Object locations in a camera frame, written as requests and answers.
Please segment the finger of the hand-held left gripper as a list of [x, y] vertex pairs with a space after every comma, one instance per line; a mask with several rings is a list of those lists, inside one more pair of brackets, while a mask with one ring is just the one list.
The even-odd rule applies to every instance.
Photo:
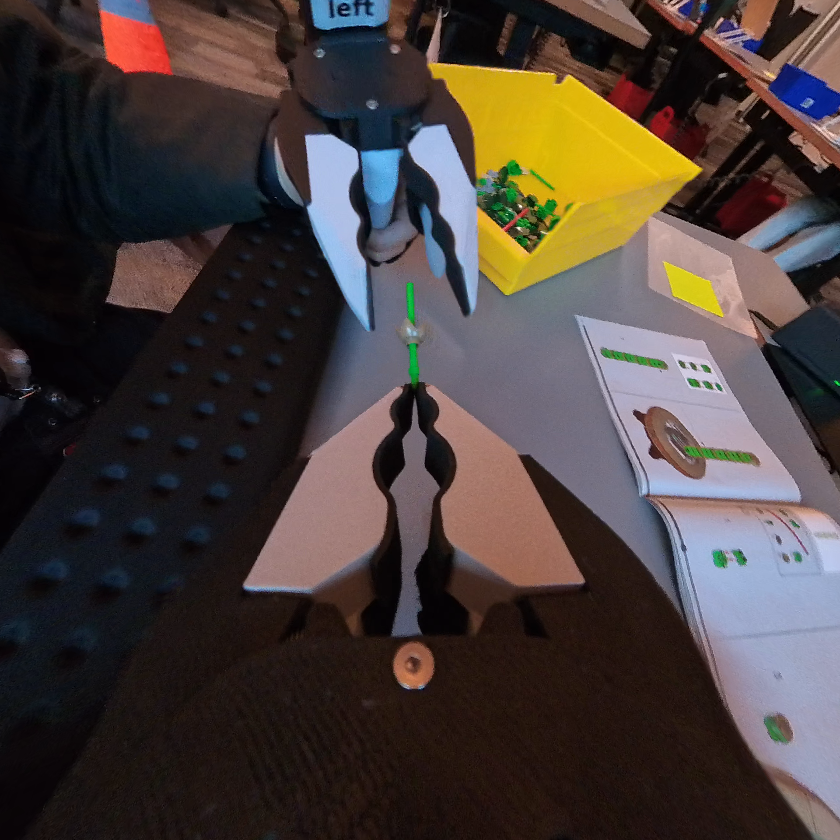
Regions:
[[308, 134], [305, 144], [311, 227], [346, 303], [362, 328], [372, 331], [371, 283], [359, 240], [362, 220], [351, 200], [359, 155], [331, 134]]
[[407, 145], [406, 191], [429, 269], [446, 279], [462, 314], [470, 316], [479, 278], [476, 188], [445, 125], [422, 127]]

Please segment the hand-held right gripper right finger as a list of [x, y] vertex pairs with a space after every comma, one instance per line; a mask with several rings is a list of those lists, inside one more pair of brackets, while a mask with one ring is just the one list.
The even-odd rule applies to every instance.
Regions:
[[585, 583], [518, 451], [437, 387], [416, 389], [424, 465], [437, 483], [416, 568], [427, 635], [476, 632], [490, 609]]

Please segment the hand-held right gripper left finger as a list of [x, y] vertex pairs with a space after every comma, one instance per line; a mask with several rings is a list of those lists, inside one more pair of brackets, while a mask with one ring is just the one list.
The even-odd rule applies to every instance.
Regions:
[[352, 634], [390, 635], [402, 590], [402, 544], [392, 484], [415, 389], [392, 389], [306, 459], [247, 574], [251, 594], [335, 606]]

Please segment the green axle rod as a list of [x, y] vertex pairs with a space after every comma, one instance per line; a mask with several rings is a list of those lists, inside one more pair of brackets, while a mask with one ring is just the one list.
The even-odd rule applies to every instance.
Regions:
[[[406, 283], [406, 318], [412, 322], [417, 323], [416, 316], [416, 299], [414, 284], [411, 281]], [[412, 387], [417, 387], [419, 383], [419, 365], [418, 365], [418, 346], [407, 346], [408, 350], [408, 374], [409, 381]]]

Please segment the yellow plastic bin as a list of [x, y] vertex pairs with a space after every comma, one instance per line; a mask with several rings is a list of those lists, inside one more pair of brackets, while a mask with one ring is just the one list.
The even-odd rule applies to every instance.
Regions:
[[529, 253], [483, 210], [479, 269], [511, 295], [625, 245], [700, 168], [583, 82], [433, 64], [465, 112], [479, 181], [503, 165], [521, 192], [554, 202], [557, 224]]

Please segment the person's left forearm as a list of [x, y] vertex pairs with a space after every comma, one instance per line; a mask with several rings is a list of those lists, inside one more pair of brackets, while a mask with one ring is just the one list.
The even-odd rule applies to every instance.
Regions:
[[2, 225], [100, 243], [174, 238], [293, 207], [271, 143], [277, 104], [127, 73], [2, 2]]

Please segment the grey desk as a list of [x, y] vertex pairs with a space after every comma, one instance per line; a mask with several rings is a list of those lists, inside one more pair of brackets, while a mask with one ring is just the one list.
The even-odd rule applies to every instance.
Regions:
[[[301, 443], [308, 452], [338, 432], [361, 410], [372, 404], [405, 374], [404, 355], [397, 350], [394, 325], [404, 309], [399, 280], [415, 280], [419, 311], [431, 322], [432, 336], [421, 351], [421, 368], [433, 385], [442, 388], [457, 404], [475, 415], [521, 452], [534, 456], [594, 509], [640, 556], [657, 580], [657, 592], [676, 597], [668, 537], [658, 515], [637, 497], [635, 480], [587, 360], [574, 322], [576, 312], [599, 319], [678, 333], [703, 339], [752, 424], [771, 445], [802, 491], [804, 504], [838, 518], [838, 489], [834, 478], [816, 453], [800, 420], [787, 402], [770, 367], [755, 342], [728, 329], [715, 328], [685, 309], [667, 303], [646, 288], [646, 240], [638, 234], [624, 249], [573, 269], [542, 285], [504, 297], [488, 280], [480, 281], [477, 314], [462, 319], [452, 308], [442, 281], [434, 281], [424, 266], [423, 248], [415, 244], [410, 255], [375, 272], [377, 330], [365, 333], [351, 312], [345, 311], [329, 357], [324, 378], [311, 410]], [[651, 833], [629, 827], [628, 810], [621, 807], [618, 787], [607, 781], [613, 764], [595, 761], [592, 750], [600, 729], [600, 714], [616, 718], [623, 729], [608, 757], [617, 765], [627, 761], [629, 781], [651, 773], [657, 784], [656, 804], [669, 805], [665, 784], [676, 777], [678, 743], [667, 738], [655, 759], [638, 758], [636, 751], [619, 750], [625, 738], [662, 732], [665, 715], [679, 697], [680, 711], [695, 709], [692, 689], [683, 683], [665, 683], [653, 674], [651, 690], [631, 690], [624, 684], [607, 684], [613, 671], [592, 654], [592, 644], [606, 640], [598, 619], [588, 621], [581, 635], [561, 633], [556, 652], [541, 654], [533, 679], [520, 681], [505, 663], [496, 659], [497, 643], [479, 642], [479, 669], [494, 680], [504, 679], [498, 695], [481, 683], [471, 690], [473, 709], [485, 717], [501, 714], [499, 738], [488, 741], [488, 756], [504, 763], [505, 779], [492, 786], [505, 794], [514, 784], [524, 784], [526, 774], [544, 769], [542, 761], [528, 762], [518, 770], [513, 762], [520, 728], [527, 727], [541, 749], [552, 752], [551, 766], [570, 774], [573, 762], [582, 772], [593, 772], [592, 783], [580, 773], [570, 777], [586, 807], [579, 810], [562, 796], [570, 817], [595, 818], [596, 829], [607, 838], [687, 837], [690, 821], [680, 829]]]

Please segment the person's left hand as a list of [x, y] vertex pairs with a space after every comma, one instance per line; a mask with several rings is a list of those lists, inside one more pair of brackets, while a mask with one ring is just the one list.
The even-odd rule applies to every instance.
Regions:
[[418, 236], [419, 231], [407, 205], [398, 204], [388, 225], [371, 230], [364, 245], [364, 254], [372, 266], [392, 263], [401, 258]]

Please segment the pile of green toy bricks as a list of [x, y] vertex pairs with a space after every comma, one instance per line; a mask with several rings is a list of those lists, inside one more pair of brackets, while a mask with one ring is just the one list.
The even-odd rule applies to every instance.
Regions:
[[[524, 190], [522, 180], [528, 179], [547, 188], [549, 198], [541, 201], [538, 195]], [[488, 169], [476, 178], [478, 209], [528, 255], [560, 225], [562, 207], [553, 193], [554, 187], [546, 179], [517, 160], [509, 160], [497, 170]], [[518, 226], [503, 231], [504, 224], [524, 207], [531, 208], [528, 215]]]

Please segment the black studded mat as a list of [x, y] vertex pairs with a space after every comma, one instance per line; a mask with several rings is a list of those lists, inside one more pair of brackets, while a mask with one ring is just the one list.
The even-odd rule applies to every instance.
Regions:
[[232, 227], [3, 549], [3, 835], [294, 459], [343, 307], [303, 211]]

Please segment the open instruction booklet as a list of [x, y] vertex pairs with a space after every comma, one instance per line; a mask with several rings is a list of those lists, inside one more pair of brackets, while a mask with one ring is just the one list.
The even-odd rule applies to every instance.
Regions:
[[725, 706], [818, 838], [838, 838], [838, 524], [802, 494], [708, 347], [576, 316]]

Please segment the orange traffic cone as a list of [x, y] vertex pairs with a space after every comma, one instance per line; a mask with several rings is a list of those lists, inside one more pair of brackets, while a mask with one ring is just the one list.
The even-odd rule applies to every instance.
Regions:
[[126, 72], [171, 75], [172, 65], [148, 1], [98, 1], [107, 60]]

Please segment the red bag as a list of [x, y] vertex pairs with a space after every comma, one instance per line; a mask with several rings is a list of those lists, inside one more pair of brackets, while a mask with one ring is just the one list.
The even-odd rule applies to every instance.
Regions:
[[787, 207], [788, 197], [771, 175], [757, 174], [741, 185], [715, 212], [719, 232], [739, 238]]
[[[623, 73], [606, 99], [619, 111], [636, 122], [641, 123], [645, 109], [653, 100], [655, 89], [642, 87], [632, 81], [629, 75]], [[651, 118], [648, 130], [680, 154], [690, 160], [695, 160], [707, 147], [711, 127], [699, 122], [690, 113], [683, 119], [676, 117], [676, 111], [666, 106]]]

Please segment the clear sheet with yellow sticker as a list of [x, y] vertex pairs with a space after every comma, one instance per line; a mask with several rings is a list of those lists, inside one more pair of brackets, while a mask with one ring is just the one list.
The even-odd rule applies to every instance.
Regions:
[[647, 231], [647, 284], [651, 290], [727, 329], [759, 335], [729, 255], [658, 217]]

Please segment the blue storage bin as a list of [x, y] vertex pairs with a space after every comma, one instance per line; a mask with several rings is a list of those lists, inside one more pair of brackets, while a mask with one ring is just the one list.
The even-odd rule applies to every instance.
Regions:
[[839, 111], [839, 92], [823, 79], [792, 64], [782, 66], [769, 91], [789, 108], [816, 121]]

